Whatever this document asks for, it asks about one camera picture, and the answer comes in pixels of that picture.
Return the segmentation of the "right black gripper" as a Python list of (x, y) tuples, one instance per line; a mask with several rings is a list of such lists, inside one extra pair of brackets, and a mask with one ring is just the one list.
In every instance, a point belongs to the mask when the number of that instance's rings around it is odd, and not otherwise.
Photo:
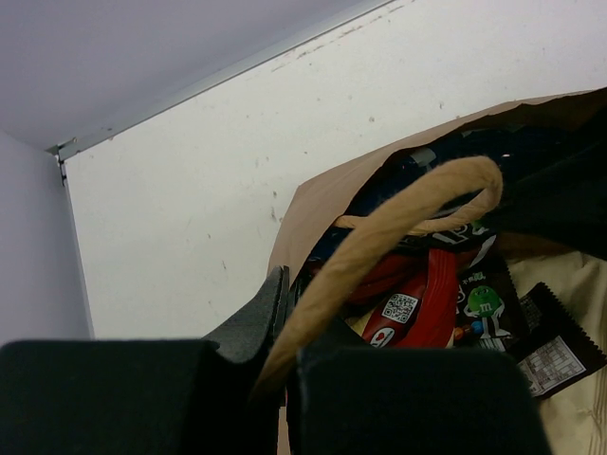
[(492, 226), (606, 258), (606, 90), (550, 101), (572, 129), (550, 162), (510, 186)]

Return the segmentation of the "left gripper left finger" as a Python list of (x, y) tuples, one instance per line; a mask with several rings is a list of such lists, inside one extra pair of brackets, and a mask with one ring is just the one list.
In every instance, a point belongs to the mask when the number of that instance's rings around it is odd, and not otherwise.
[(280, 402), (248, 396), (285, 318), (289, 273), (201, 338), (21, 340), (1, 350), (5, 454), (273, 454)]

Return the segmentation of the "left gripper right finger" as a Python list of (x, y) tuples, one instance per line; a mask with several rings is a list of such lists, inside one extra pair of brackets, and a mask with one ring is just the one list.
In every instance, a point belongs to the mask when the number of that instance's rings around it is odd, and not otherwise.
[(333, 320), (287, 391), (294, 454), (551, 451), (523, 374), (494, 351), (374, 348)]

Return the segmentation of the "brown paper bag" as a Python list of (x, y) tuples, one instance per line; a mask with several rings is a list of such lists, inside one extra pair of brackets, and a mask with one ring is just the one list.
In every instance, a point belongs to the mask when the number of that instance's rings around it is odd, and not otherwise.
[(507, 103), (302, 184), (255, 398), (295, 454), (606, 450), (606, 93)]

